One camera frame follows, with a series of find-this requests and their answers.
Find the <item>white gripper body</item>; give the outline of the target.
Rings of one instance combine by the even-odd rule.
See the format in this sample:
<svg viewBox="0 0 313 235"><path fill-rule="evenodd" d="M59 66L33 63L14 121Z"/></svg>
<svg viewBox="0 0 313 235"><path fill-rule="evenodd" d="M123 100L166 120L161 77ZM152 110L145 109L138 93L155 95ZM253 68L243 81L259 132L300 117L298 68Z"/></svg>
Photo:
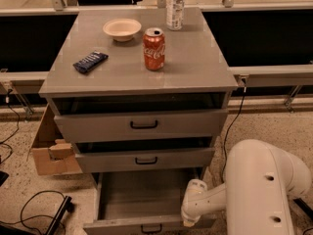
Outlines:
<svg viewBox="0 0 313 235"><path fill-rule="evenodd" d="M181 216L186 227L194 226L200 218L211 212L213 192L199 179L189 181L181 206Z"/></svg>

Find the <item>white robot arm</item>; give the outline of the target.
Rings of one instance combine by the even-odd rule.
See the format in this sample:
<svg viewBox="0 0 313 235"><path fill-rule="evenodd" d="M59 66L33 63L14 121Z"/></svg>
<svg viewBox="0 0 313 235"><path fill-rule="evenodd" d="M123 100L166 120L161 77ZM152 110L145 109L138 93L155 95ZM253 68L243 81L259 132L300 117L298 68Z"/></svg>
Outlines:
<svg viewBox="0 0 313 235"><path fill-rule="evenodd" d="M248 139L230 151L225 182L213 189L189 181L181 206L183 224L224 210L228 235L294 235L289 199L309 191L312 176L299 157L269 143Z"/></svg>

